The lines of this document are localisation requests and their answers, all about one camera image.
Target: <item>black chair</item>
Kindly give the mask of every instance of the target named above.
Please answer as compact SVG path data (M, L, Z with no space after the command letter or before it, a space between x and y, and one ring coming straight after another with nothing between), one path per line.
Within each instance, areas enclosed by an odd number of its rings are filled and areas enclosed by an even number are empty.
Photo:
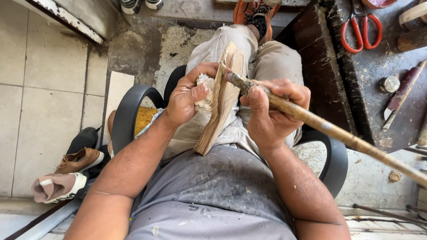
M169 96L180 78L185 75L186 65L177 67L169 77L164 91L164 99L153 87L145 84L135 84L125 94L117 108L113 123L113 150L118 153L121 149L131 143L134 136L135 121L139 106L144 97L149 97L157 108L165 108L169 102ZM308 126L303 126L301 140L296 144L301 145L313 141L321 141L326 146L327 157L325 166L319 179L328 188L335 198L341 190L347 176L348 157L345 145L325 134L310 129L304 131Z

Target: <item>red knife handle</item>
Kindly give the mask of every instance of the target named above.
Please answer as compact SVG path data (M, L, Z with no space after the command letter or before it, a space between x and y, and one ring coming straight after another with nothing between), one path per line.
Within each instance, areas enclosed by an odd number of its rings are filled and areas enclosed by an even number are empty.
M408 74L406 75L406 78L401 81L401 85L398 91L390 99L390 102L387 106L388 109L393 111L399 106L399 103L404 98L405 94L408 92L409 89L411 89L411 86L415 83L415 76L417 76L419 71L419 67L413 67L411 68L411 70L409 70Z

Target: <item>dirty t-shirt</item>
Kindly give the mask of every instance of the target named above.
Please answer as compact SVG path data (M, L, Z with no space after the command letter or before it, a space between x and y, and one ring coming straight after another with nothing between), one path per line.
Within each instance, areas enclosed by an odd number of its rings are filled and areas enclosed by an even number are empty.
M252 154L215 146L162 162L153 174L127 240L296 240L292 218L268 167Z

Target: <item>fingernail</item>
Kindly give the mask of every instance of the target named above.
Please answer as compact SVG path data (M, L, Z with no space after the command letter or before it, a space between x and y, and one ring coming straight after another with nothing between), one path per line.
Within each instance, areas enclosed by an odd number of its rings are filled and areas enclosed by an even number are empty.
M251 98L257 98L260 95L260 92L257 88L252 88L252 90L249 91L249 96Z
M202 84L203 84L203 87L205 88L205 92L209 91L209 85L206 82Z

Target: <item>beige pants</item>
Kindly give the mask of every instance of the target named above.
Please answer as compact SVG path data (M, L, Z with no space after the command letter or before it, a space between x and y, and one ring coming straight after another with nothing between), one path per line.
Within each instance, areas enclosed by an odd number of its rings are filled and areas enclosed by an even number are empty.
M293 83L304 84L301 57L295 50L276 41L270 41L258 47L253 33L243 25L220 27L209 41L197 46L188 60L186 73L201 62L219 62L223 50L230 41L245 53L244 76L247 74L250 79L256 80L287 78ZM264 160L257 145L248 135L247 125L252 111L249 107L238 105L237 102L236 100L214 146L228 145L244 149ZM210 117L209 112L198 112L188 123L181 125L162 159L169 159L176 154L193 149ZM301 128L286 138L286 145L292 147L300 138Z

